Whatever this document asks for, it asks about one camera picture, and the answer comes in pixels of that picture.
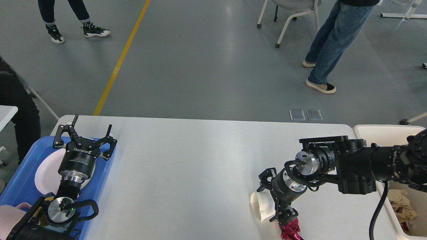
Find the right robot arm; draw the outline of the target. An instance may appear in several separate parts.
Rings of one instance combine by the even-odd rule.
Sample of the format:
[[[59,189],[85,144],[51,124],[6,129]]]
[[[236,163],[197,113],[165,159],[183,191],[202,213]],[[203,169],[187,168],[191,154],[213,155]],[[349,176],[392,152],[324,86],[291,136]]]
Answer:
[[[259,174],[257,192],[268,190],[274,203],[274,214],[283,240],[300,240],[298,212],[291,204],[308,189],[315,192],[325,183],[333,183],[343,194],[366,195],[376,191],[377,181],[385,189],[369,225],[369,238],[386,200],[389,181],[407,184],[426,192],[426,130],[407,137],[406,145],[367,146],[363,139],[348,136],[300,139],[302,150],[287,161],[278,173],[275,168]]]

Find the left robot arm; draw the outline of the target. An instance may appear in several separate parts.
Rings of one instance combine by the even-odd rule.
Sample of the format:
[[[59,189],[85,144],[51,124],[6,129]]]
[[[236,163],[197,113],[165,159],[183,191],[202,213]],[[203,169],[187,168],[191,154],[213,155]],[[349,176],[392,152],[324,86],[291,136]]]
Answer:
[[[79,136],[71,124],[33,144],[1,196],[2,240],[82,240],[117,140]]]

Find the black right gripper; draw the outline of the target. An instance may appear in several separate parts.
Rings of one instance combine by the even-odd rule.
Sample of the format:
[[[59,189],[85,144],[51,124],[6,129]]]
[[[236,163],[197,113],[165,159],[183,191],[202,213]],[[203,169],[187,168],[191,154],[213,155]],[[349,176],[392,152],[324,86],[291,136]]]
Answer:
[[[260,185],[256,192],[267,189],[277,196],[273,197],[275,214],[269,218],[269,222],[277,221],[279,226],[284,226],[296,220],[299,213],[290,204],[305,193],[308,187],[291,179],[285,168],[278,174],[276,168],[267,168],[258,178]]]

